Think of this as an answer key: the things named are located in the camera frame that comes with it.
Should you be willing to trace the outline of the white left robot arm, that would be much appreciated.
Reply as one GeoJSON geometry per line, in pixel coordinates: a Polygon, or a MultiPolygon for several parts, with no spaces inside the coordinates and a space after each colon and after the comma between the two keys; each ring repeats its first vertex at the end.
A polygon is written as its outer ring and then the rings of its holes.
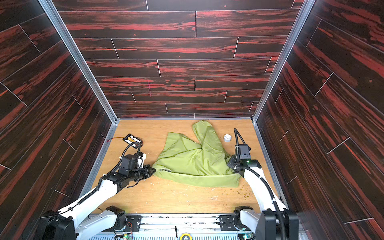
{"type": "Polygon", "coordinates": [[[127,172],[110,172],[100,178],[100,185],[87,195],[58,210],[48,211],[38,220],[34,240],[87,240],[104,230],[122,232],[127,229],[124,210],[114,206],[88,219],[99,205],[129,186],[150,178],[156,170],[150,165],[127,172]]]}

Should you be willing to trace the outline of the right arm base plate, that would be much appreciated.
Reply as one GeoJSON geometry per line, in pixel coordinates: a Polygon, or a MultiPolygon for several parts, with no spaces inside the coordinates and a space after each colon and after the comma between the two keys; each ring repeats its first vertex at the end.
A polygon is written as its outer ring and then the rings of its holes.
{"type": "Polygon", "coordinates": [[[221,231],[251,232],[252,230],[240,222],[240,218],[235,214],[219,215],[215,223],[220,226],[221,231]]]}

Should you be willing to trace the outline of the green Snoopy zip jacket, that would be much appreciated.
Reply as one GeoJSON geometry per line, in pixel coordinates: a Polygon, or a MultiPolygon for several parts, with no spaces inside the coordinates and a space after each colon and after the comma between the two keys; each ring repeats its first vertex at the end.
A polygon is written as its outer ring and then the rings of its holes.
{"type": "Polygon", "coordinates": [[[199,121],[192,126],[198,142],[180,133],[168,133],[153,168],[155,176],[195,187],[237,188],[241,176],[227,166],[231,156],[213,126],[199,121]]]}

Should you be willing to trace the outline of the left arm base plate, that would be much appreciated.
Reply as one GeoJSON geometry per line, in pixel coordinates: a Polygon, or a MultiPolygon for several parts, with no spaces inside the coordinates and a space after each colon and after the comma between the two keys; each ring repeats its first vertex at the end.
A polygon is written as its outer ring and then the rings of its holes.
{"type": "Polygon", "coordinates": [[[138,232],[141,227],[142,216],[125,215],[118,216],[114,225],[103,232],[138,232]]]}

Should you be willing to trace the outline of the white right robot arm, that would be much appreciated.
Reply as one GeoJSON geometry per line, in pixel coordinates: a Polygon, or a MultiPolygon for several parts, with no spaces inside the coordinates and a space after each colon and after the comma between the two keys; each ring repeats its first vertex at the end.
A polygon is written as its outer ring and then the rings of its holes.
{"type": "Polygon", "coordinates": [[[250,230],[253,233],[250,240],[297,240],[299,218],[273,192],[259,162],[233,155],[228,167],[246,180],[261,211],[257,214],[251,207],[235,208],[234,226],[239,230],[250,230]]]}

